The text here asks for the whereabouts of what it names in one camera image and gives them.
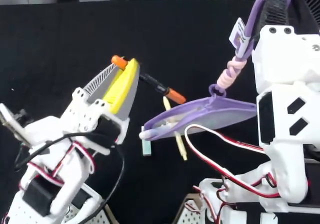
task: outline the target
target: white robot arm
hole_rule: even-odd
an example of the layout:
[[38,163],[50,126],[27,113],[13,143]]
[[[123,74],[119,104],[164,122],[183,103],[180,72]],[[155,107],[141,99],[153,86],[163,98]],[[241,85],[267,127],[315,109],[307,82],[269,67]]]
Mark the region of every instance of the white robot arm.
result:
[[[259,147],[231,140],[196,124],[185,130],[191,150],[222,175],[222,179],[204,179],[195,187],[200,192],[204,208],[189,209],[198,213],[206,210],[206,219],[215,224],[246,224],[247,213],[237,210],[237,203],[260,203],[266,211],[261,214],[262,224],[278,223],[274,213],[320,214],[315,186],[318,185],[315,176],[320,166],[304,156],[305,144],[313,145],[315,151],[320,150],[320,123],[315,114],[320,104],[320,36],[318,33],[296,34],[284,18],[284,3],[284,0],[272,0],[266,4],[263,10],[273,13],[261,14],[267,20],[256,20],[256,28],[260,30],[256,36],[252,33]],[[254,4],[250,17],[258,5]],[[251,38],[246,31],[242,34],[239,35],[242,44],[236,50],[236,58],[241,61],[239,50],[243,49],[242,45],[248,47],[243,40]],[[228,67],[233,68],[234,76],[231,75],[230,82],[223,83],[224,88],[229,87],[239,74],[235,67]],[[205,129],[234,146],[265,154],[270,161],[247,173],[234,175],[193,146],[188,138],[191,128]]]
[[[95,154],[109,155],[110,147],[119,151],[115,144],[126,137],[138,79],[135,59],[125,70],[112,64],[85,88],[75,89],[60,118],[47,116],[27,125],[0,104],[3,125],[30,148],[30,156],[16,164],[18,169],[27,164],[27,169],[4,224],[84,224],[100,212],[97,208],[104,207],[105,201],[85,181],[95,172]],[[104,143],[97,137],[105,137]],[[77,214],[68,218],[76,209]]]

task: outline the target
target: black cloth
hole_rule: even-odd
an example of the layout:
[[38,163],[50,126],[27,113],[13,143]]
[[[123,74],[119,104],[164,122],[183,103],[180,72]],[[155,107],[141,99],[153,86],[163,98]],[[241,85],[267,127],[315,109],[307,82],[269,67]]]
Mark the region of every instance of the black cloth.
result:
[[[239,16],[248,18],[252,4],[171,0],[0,6],[0,102],[14,112],[25,109],[35,120],[59,116],[74,89],[87,84],[115,54],[135,57],[145,72],[189,101],[207,97],[208,86],[233,57],[230,31]],[[227,96],[255,103],[256,95],[249,61]],[[219,178],[188,148],[184,162],[174,138],[152,142],[152,156],[142,157],[141,126],[163,111],[162,96],[140,83],[121,146],[125,176],[109,202],[121,224],[170,223],[192,185],[204,178]],[[256,118],[221,131],[243,142],[258,141]],[[191,139],[200,151],[235,174],[267,160],[209,133]],[[8,210],[23,174],[13,172],[18,149],[13,135],[0,128],[1,214]],[[105,197],[118,176],[120,160],[112,152],[98,155],[96,161],[96,173],[87,183]],[[312,217],[282,214],[280,223],[312,222]]]

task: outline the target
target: light blue block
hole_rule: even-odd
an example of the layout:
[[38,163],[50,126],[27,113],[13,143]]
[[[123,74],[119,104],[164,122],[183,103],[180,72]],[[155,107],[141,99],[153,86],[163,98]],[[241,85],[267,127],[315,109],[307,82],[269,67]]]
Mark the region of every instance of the light blue block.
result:
[[143,156],[151,156],[151,141],[142,140],[142,155]]

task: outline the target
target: white label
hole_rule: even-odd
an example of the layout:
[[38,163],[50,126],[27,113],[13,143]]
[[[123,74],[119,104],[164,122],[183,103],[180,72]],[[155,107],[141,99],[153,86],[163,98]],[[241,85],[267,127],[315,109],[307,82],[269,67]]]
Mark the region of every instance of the white label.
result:
[[229,41],[234,46],[235,54],[239,58],[243,57],[250,42],[250,37],[245,36],[245,27],[246,25],[239,17],[229,36]]

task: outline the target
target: perforated plate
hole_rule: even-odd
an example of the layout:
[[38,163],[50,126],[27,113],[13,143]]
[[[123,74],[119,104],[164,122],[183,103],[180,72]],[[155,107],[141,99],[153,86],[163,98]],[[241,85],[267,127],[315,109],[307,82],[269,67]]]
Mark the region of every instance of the perforated plate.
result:
[[18,191],[13,199],[8,217],[8,224],[59,224],[62,216],[41,216],[22,199],[22,191]]
[[[188,200],[187,203],[195,209],[198,209],[194,200]],[[176,224],[205,224],[204,213],[204,211],[201,212],[201,214],[191,212],[188,209],[184,208]]]
[[[77,209],[74,205],[69,206],[69,211],[64,216],[64,219],[61,224],[65,224],[66,222],[70,221],[72,218],[74,218],[79,212],[79,209]],[[96,217],[92,218],[90,221],[88,221],[86,224],[110,224],[109,219],[106,215],[106,213],[102,210],[99,212]]]

